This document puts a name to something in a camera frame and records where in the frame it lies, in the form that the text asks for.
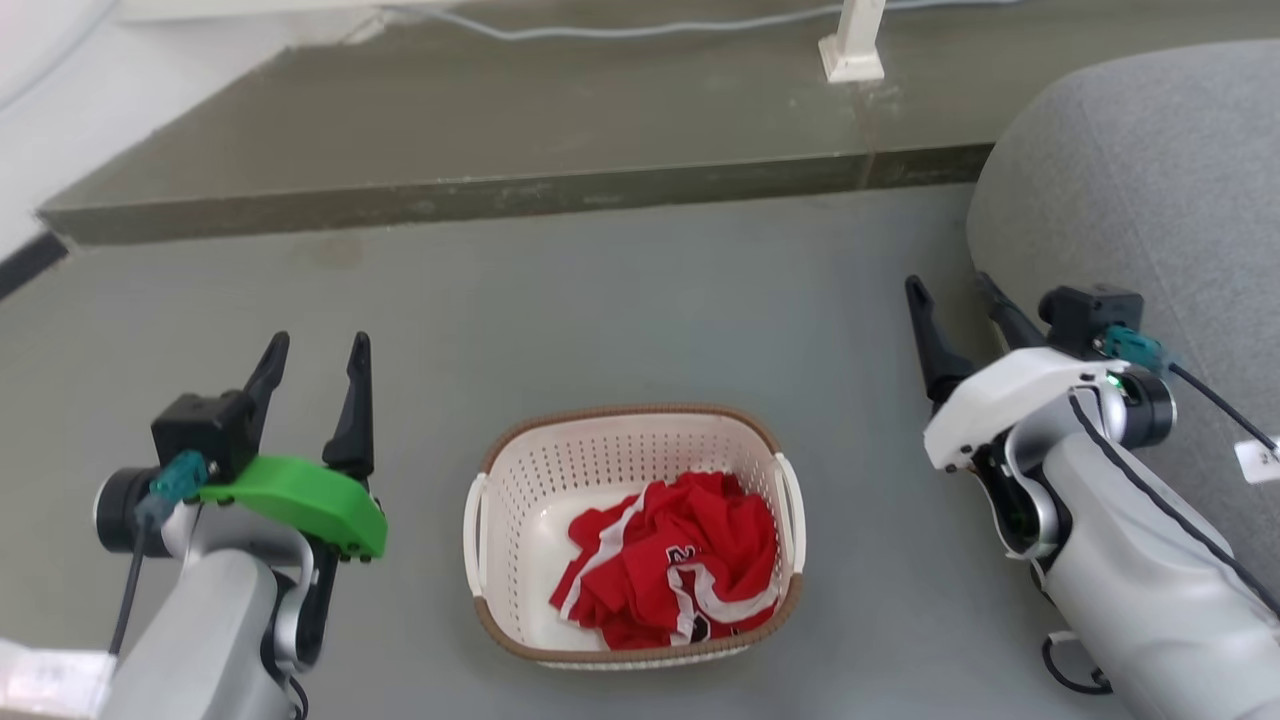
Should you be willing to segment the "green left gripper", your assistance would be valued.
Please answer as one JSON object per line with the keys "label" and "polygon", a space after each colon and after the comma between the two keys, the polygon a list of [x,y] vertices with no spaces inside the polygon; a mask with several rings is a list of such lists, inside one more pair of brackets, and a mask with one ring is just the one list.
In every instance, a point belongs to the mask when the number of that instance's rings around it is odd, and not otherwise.
{"label": "green left gripper", "polygon": [[[247,425],[253,446],[261,443],[289,347],[289,333],[276,332],[244,384],[253,405]],[[362,331],[355,336],[346,374],[349,384],[339,421],[321,454],[328,468],[305,457],[259,455],[232,483],[204,486],[198,500],[239,505],[352,559],[381,559],[389,534],[387,515],[360,484],[369,483],[375,470],[371,341]]]}

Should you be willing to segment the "white perforated laundry basket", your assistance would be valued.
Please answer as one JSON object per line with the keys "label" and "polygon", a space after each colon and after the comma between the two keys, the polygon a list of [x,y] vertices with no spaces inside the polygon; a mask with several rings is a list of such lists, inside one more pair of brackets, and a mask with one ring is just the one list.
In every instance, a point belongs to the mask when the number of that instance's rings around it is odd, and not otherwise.
{"label": "white perforated laundry basket", "polygon": [[[571,560],[570,523],[681,471],[727,471],[763,497],[780,542],[771,568],[780,605],[741,635],[609,650],[550,605]],[[749,414],[707,404],[591,407],[524,421],[492,446],[466,498],[462,550],[477,620],[504,651],[559,670],[641,671],[727,659],[773,635],[803,596],[806,519],[791,462]]]}

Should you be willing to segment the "white paper label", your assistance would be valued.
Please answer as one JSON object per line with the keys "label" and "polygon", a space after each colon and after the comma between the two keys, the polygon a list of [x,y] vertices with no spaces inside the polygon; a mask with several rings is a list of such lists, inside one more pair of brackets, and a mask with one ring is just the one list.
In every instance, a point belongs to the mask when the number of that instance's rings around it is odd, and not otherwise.
{"label": "white paper label", "polygon": [[0,639],[0,720],[97,720],[118,657]]}

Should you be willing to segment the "grey fabric sofa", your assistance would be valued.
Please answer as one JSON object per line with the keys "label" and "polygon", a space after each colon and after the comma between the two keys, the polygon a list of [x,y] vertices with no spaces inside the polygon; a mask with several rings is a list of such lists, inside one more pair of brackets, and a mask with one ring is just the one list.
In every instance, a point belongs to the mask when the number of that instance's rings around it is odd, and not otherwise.
{"label": "grey fabric sofa", "polygon": [[1280,445],[1280,38],[1055,81],[995,145],[966,240],[1030,319],[1060,286],[1139,293],[1142,332]]}

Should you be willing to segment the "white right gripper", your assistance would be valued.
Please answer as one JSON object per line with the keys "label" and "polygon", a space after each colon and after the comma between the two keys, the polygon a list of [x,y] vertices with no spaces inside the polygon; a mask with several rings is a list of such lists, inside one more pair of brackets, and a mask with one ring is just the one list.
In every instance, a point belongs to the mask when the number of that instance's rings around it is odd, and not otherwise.
{"label": "white right gripper", "polygon": [[904,282],[925,397],[941,407],[923,434],[937,470],[960,468],[974,450],[1071,389],[1100,387],[1107,375],[1130,366],[1121,359],[1087,361],[1046,347],[1044,334],[989,274],[978,272],[975,283],[986,315],[1011,351],[977,374],[977,366],[946,340],[922,278],[909,275]]}

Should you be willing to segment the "black wall baseboard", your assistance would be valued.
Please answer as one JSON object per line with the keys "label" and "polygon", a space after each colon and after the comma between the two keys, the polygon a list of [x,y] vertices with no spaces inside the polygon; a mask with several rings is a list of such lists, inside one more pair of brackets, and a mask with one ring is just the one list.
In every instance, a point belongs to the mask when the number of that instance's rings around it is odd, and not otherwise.
{"label": "black wall baseboard", "polygon": [[0,302],[69,256],[67,245],[51,232],[41,232],[0,259]]}

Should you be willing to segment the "red and white jersey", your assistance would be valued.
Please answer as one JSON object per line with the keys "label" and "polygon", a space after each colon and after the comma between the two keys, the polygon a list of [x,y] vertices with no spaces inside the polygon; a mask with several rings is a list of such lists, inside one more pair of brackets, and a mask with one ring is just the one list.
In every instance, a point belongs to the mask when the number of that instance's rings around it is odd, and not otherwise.
{"label": "red and white jersey", "polygon": [[559,619],[613,651],[727,639],[769,621],[777,525],[763,497],[724,471],[657,480],[568,525],[577,547],[550,594]]}

